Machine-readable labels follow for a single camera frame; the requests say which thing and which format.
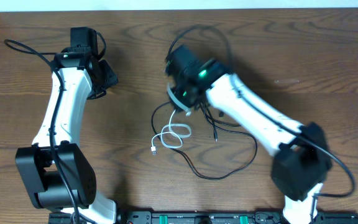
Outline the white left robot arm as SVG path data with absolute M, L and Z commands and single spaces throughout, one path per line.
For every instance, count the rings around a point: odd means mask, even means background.
M 85 104 L 106 95 L 118 79 L 98 49 L 103 36 L 70 30 L 70 46 L 46 61 L 52 91 L 42 125 L 15 163 L 32 202 L 56 213 L 55 223 L 117 223 L 117 205 L 97 190 L 96 174 L 79 147 Z

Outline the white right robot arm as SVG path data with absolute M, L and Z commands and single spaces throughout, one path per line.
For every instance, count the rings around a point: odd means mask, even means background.
M 284 218 L 311 223 L 317 216 L 314 196 L 332 167 L 321 127 L 285 116 L 229 67 L 215 59 L 202 62 L 184 45 L 169 50 L 166 61 L 166 73 L 175 82 L 167 88 L 174 107 L 190 115 L 206 100 L 248 130 L 273 158 L 271 178 L 285 196 Z

